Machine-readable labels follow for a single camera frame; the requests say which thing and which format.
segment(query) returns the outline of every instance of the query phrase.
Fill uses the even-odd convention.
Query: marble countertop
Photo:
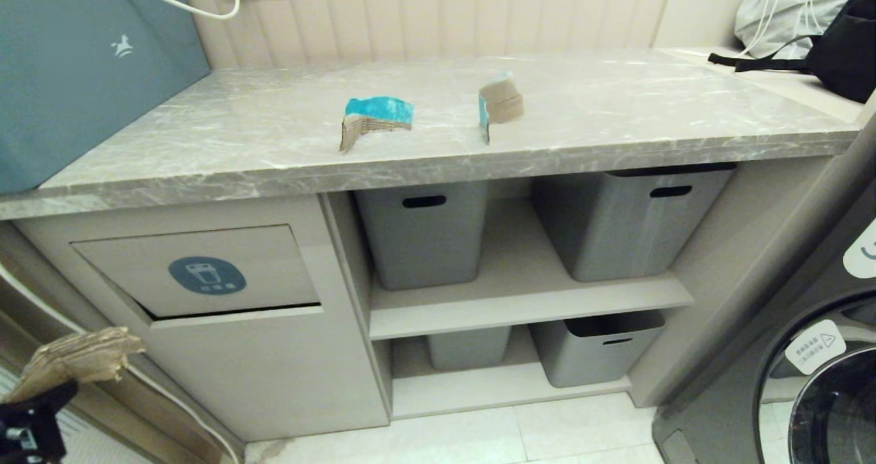
[[[478,128],[478,89],[513,71],[526,114]],[[339,153],[350,97],[414,104],[413,130]],[[0,220],[334,190],[839,155],[856,125],[649,49],[216,71]]]

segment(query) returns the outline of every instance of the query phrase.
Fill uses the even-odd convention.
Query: washing machine door
[[[764,377],[758,430],[764,464],[876,462],[876,299],[788,339]]]

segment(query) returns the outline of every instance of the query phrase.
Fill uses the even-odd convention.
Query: bin handle hole
[[[607,346],[607,345],[610,345],[610,344],[620,344],[620,343],[622,343],[622,342],[627,342],[627,341],[631,341],[631,340],[632,340],[632,338],[625,338],[625,339],[612,339],[612,340],[610,340],[610,341],[605,341],[605,342],[603,343],[603,346]]]
[[[435,207],[447,202],[446,196],[422,196],[421,198],[407,198],[401,201],[407,209],[416,209],[418,207]]]
[[[680,185],[678,187],[660,187],[659,189],[651,190],[653,198],[677,198],[691,193],[693,187],[691,185]]]

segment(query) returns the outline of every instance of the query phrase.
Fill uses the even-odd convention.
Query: black backpack
[[[784,47],[804,38],[812,39],[805,59],[773,59]],[[816,75],[832,92],[864,103],[876,88],[876,0],[849,0],[824,34],[797,37],[764,58],[736,59],[713,53],[709,62],[735,66],[736,72],[798,70]]]

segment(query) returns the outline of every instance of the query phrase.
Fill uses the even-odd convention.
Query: round blue sticker
[[[201,295],[231,295],[246,287],[244,275],[231,262],[213,257],[185,257],[167,270],[180,286]]]

